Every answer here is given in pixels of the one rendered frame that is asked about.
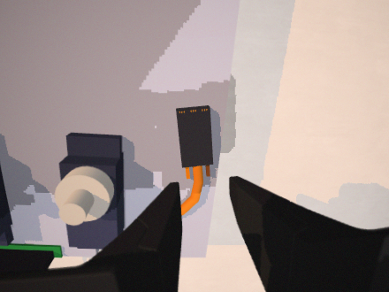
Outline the grey rectangular block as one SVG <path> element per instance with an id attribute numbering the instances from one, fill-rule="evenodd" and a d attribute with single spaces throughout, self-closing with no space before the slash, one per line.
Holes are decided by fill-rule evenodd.
<path id="1" fill-rule="evenodd" d="M 93 257 L 182 168 L 176 108 L 210 107 L 213 165 L 182 216 L 206 257 L 240 0 L 0 0 L 0 166 L 16 244 Z"/>

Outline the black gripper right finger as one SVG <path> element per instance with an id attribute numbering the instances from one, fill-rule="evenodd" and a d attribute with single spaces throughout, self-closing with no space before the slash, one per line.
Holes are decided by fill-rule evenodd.
<path id="1" fill-rule="evenodd" d="M 239 176 L 229 193 L 265 292 L 388 292 L 389 227 L 352 227 Z"/>

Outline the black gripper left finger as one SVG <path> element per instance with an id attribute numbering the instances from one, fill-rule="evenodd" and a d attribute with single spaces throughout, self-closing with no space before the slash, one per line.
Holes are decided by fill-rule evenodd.
<path id="1" fill-rule="evenodd" d="M 181 241 L 179 183 L 171 182 L 87 262 L 0 273 L 0 292 L 179 292 Z"/>

